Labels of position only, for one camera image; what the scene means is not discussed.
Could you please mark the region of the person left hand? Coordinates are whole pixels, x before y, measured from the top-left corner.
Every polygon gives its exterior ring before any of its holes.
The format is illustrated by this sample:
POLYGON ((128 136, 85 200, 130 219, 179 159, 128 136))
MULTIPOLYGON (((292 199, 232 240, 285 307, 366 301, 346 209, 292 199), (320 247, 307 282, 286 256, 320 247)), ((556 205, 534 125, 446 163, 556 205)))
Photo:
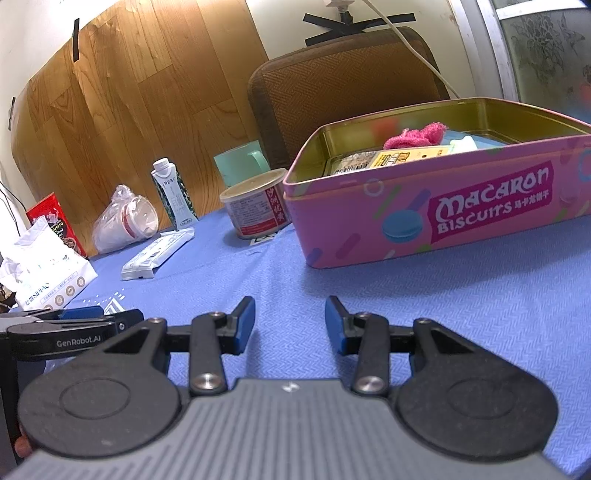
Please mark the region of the person left hand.
POLYGON ((15 450, 16 455, 20 459, 26 459, 27 457, 29 457, 33 453, 34 448, 31 444, 29 438, 24 433, 24 430, 22 428, 19 428, 19 430, 20 430, 20 436, 17 438, 17 440, 14 443, 14 450, 15 450))

